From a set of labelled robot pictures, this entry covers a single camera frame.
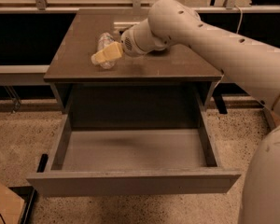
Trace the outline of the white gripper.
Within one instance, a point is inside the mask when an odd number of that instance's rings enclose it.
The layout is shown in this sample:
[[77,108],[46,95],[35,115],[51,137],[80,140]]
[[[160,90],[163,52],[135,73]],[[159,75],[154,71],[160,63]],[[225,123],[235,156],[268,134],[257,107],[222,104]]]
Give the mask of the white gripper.
[[98,50],[91,56],[91,62],[97,65],[115,61],[123,56],[123,51],[131,57],[136,57],[168,47],[166,41],[156,37],[151,32],[148,20],[143,20],[125,30],[121,35],[120,43],[112,42]]

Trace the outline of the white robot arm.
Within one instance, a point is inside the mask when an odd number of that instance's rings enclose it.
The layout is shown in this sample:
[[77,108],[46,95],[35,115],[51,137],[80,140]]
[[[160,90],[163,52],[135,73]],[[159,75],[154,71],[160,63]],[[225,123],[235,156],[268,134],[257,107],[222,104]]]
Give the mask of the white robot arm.
[[[147,18],[91,56],[94,64],[181,44],[280,117],[280,49],[201,21],[175,0],[160,0]],[[280,224],[280,125],[259,144],[245,175],[239,224]]]

